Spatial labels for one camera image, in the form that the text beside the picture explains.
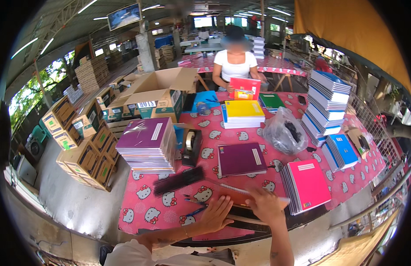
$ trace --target television screen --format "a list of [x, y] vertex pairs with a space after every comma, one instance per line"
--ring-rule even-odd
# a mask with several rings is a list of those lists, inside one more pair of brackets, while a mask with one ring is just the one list
[[195, 28], [211, 27], [213, 26], [211, 19], [212, 17], [193, 18], [193, 24]]
[[113, 31], [124, 27], [130, 23], [139, 21], [142, 19], [142, 14], [139, 8], [139, 3], [121, 8], [108, 14], [108, 26], [109, 30]]

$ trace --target green notebook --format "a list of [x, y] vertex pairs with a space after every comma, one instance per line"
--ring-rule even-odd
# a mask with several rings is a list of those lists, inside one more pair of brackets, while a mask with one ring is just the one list
[[285, 107], [285, 104], [277, 94], [260, 93], [259, 97], [266, 109], [278, 109], [281, 106]]

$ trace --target plastic bag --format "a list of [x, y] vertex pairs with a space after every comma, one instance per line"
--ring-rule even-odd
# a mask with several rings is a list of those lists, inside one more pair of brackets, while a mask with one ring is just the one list
[[263, 129], [263, 138], [272, 143], [275, 149], [294, 155], [308, 146], [306, 132], [300, 122], [286, 108], [278, 108]]

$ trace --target yellow notebook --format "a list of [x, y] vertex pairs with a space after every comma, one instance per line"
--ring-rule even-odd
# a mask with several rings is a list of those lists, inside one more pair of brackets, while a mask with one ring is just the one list
[[255, 100], [224, 101], [228, 117], [265, 116], [260, 104]]

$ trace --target red notebook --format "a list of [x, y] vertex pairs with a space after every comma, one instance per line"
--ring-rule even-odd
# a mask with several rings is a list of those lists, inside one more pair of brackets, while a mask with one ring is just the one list
[[258, 100], [261, 83], [260, 80], [231, 77], [229, 85], [235, 90], [229, 94], [229, 98], [235, 100]]

